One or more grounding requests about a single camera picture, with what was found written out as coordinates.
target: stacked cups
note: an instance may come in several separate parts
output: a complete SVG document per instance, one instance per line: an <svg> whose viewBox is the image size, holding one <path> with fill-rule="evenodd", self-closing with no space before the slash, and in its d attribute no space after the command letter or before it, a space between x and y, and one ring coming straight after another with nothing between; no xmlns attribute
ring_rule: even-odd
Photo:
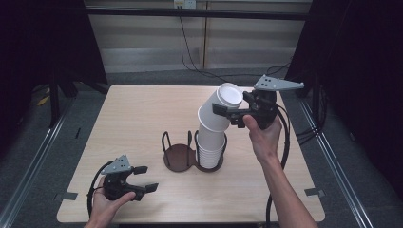
<svg viewBox="0 0 403 228"><path fill-rule="evenodd" d="M211 169L219 163L225 145L224 131L230 124L225 117L213 113L213 104L227 106L228 109L238 109L242 99L242 91L236 85L225 83L199 108L200 126L197 147L202 167Z"/></svg>

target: forearm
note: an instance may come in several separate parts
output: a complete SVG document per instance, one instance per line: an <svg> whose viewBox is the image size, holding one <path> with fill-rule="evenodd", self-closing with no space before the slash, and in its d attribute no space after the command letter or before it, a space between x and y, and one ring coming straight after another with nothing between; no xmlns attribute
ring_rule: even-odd
<svg viewBox="0 0 403 228"><path fill-rule="evenodd" d="M278 214L278 222L286 227L317 227L295 190L287 180L278 159L262 162L263 173Z"/></svg>

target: wall outlet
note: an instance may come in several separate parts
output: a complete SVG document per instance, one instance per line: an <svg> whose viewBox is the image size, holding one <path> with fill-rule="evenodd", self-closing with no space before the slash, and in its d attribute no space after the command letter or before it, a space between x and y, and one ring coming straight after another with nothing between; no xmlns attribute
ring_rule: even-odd
<svg viewBox="0 0 403 228"><path fill-rule="evenodd" d="M174 0L174 9L184 9L184 0Z"/></svg>
<svg viewBox="0 0 403 228"><path fill-rule="evenodd" d="M196 8L196 0L184 0L184 8L194 10Z"/></svg>

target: person's right arm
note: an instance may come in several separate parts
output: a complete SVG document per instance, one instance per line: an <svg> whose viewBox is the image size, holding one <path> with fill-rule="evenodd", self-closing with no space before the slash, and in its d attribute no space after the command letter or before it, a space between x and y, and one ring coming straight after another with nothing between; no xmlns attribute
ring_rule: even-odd
<svg viewBox="0 0 403 228"><path fill-rule="evenodd" d="M273 198L282 228L317 227L311 214L294 191L278 158L278 140L281 122L278 117L266 129L261 130L252 116L243 117L249 129L253 150L263 169L264 177Z"/></svg>

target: wooden table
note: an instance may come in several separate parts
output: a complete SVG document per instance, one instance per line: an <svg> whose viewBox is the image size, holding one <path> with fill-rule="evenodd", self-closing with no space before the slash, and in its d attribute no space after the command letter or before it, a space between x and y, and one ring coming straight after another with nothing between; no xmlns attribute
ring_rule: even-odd
<svg viewBox="0 0 403 228"><path fill-rule="evenodd" d="M163 163L164 131L169 132L172 144L187 144L187 131L194 134L199 128L198 108L216 89L214 86L112 86L68 188L68 192L78 193L78 197L63 201L58 220L87 222L86 194L96 172L106 162L127 155L132 166L148 166L146 174L131 175L128 183L160 185L142 201L124 205L113 220L115 223L265 221L269 191L246 128L230 125L225 131L228 144L223 165L214 173L204 173L196 167L174 173ZM279 95L278 104L283 106ZM241 108L246 107L247 103L243 102ZM285 173L314 220L324 220L318 196L307 197L304 192L314 188L314 184L293 128L291 141ZM281 134L280 156L283 142ZM271 220L278 220L274 206Z"/></svg>

